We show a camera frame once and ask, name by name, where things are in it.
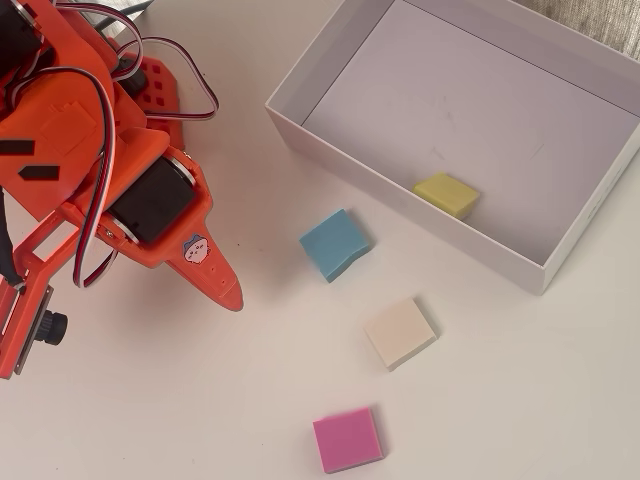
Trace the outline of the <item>orange gripper body black servo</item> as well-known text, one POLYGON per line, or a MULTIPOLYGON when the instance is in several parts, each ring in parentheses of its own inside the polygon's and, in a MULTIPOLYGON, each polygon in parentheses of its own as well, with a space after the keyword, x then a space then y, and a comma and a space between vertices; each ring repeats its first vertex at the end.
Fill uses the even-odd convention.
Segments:
POLYGON ((120 133, 96 237, 139 263, 203 263, 212 198, 200 167, 161 130, 120 133))

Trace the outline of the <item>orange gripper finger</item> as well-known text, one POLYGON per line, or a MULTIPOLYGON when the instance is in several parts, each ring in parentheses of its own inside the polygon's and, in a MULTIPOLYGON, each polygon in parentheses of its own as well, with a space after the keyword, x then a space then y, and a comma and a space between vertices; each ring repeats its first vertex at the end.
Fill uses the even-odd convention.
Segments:
POLYGON ((205 227, 171 229, 151 243, 149 251, 221 307, 243 308, 238 277, 205 227))

